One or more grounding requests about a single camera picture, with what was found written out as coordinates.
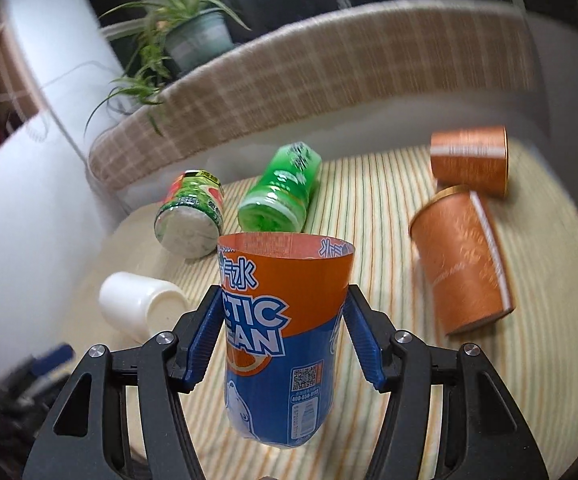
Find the blue orange Arctic Ocean cup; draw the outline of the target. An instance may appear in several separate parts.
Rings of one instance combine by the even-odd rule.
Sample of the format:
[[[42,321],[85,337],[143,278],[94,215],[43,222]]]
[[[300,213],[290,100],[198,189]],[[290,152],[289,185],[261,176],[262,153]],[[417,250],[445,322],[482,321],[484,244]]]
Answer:
[[[328,416],[354,247],[304,233],[219,237],[225,408],[234,430],[295,448]]]

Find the white plastic cup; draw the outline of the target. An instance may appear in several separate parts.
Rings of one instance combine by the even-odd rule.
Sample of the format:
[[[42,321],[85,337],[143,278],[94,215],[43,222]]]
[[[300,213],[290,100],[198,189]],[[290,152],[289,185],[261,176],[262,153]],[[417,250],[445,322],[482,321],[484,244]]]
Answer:
[[[140,344],[163,330],[173,330],[191,309],[174,283],[129,272],[113,273],[103,281],[98,304],[114,330]]]

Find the green red label cup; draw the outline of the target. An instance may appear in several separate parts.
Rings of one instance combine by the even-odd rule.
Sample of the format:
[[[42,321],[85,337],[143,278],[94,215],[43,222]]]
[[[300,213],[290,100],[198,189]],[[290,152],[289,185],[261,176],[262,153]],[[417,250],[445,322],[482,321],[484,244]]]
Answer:
[[[199,259],[223,233],[221,181],[207,170],[186,170],[172,183],[155,215],[155,238],[172,254]]]

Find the copper paper cup near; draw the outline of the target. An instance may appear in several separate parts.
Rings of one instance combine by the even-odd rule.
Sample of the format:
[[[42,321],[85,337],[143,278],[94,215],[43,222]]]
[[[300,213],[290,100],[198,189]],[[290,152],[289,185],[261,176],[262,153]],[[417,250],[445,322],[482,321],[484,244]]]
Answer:
[[[409,236],[446,335],[476,330],[515,310],[504,252],[478,192],[465,185],[438,192],[409,222]]]

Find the copper paper cup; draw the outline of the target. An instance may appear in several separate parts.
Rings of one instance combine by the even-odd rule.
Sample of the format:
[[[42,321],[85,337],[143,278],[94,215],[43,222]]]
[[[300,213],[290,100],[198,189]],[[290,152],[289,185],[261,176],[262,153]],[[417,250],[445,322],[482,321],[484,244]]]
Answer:
[[[431,134],[430,165],[442,184],[464,184],[489,196],[504,198],[508,188],[508,136],[504,126]]]
[[[409,236],[446,335],[476,330],[515,310],[504,252],[478,192],[465,185],[438,192],[409,222]]]

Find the green tea bottle cup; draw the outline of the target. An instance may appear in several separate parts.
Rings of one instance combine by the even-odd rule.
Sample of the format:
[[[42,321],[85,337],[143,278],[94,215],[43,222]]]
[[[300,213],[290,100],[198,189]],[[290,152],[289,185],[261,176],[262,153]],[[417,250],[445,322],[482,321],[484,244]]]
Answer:
[[[304,142],[278,149],[238,206],[243,232],[301,232],[321,156]]]

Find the copper paper cup far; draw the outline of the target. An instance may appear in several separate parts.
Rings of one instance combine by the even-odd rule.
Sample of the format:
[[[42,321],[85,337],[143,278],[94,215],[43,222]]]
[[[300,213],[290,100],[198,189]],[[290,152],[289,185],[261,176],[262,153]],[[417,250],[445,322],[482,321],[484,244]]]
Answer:
[[[489,196],[504,198],[508,188],[508,136],[504,126],[431,134],[430,165],[442,184],[464,184]]]

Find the striped table cloth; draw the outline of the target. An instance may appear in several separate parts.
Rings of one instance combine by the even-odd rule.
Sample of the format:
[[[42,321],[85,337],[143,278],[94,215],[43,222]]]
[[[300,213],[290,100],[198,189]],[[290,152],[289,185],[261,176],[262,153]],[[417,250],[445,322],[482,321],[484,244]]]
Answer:
[[[169,387],[173,330],[140,344],[98,304],[129,272],[177,285],[196,310],[221,287],[217,248],[171,255],[157,210],[111,236],[66,334],[80,360],[25,467],[29,479],[557,479],[578,457],[578,210],[544,160],[510,143],[510,194],[486,198],[515,310],[454,336],[434,313],[409,222],[438,192],[426,148],[347,157],[321,168],[304,234],[354,247],[349,281],[390,318],[400,378],[365,379],[342,316],[331,409],[295,448],[242,437],[224,400],[225,322],[202,382]]]

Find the plaid beige cushion cloth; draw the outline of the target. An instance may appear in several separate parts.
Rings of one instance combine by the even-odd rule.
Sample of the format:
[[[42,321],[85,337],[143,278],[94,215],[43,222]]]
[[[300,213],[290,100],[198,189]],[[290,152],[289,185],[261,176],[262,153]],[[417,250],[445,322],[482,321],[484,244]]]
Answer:
[[[397,96],[533,91],[524,14],[492,0],[394,0],[283,26],[165,88],[92,144],[118,191],[174,162],[278,126]]]

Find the potted spider plant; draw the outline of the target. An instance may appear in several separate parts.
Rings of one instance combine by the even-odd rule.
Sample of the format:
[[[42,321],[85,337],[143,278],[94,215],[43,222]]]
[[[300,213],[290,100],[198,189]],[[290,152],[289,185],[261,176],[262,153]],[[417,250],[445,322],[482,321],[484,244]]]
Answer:
[[[155,116],[164,104],[167,87],[236,47],[227,22],[251,29],[222,0],[134,0],[114,6],[106,14],[128,9],[144,10],[129,60],[139,67],[134,73],[126,68],[114,78],[112,89],[97,107],[123,96],[150,108],[148,120],[155,129],[159,128]]]

